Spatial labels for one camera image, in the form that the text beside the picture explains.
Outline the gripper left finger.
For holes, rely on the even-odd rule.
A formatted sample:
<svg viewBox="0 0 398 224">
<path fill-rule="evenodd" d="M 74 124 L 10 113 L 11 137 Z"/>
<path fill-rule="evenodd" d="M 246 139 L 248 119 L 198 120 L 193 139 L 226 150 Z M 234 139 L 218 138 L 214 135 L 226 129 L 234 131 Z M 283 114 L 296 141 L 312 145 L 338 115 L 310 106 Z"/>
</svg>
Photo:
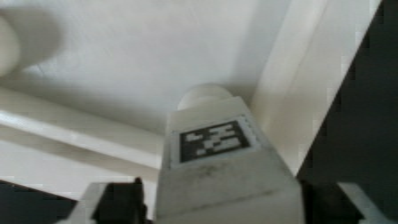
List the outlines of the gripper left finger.
<svg viewBox="0 0 398 224">
<path fill-rule="evenodd" d="M 154 224 L 145 202 L 145 183 L 93 183 L 70 216 L 56 224 Z"/>
</svg>

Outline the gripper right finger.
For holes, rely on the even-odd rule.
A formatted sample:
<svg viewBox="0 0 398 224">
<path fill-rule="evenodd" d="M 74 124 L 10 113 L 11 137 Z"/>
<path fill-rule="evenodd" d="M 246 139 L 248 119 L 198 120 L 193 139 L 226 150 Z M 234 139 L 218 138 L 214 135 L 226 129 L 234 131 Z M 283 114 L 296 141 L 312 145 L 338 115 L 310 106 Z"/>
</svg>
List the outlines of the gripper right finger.
<svg viewBox="0 0 398 224">
<path fill-rule="evenodd" d="M 301 181 L 301 185 L 306 224 L 390 224 L 358 184 Z"/>
</svg>

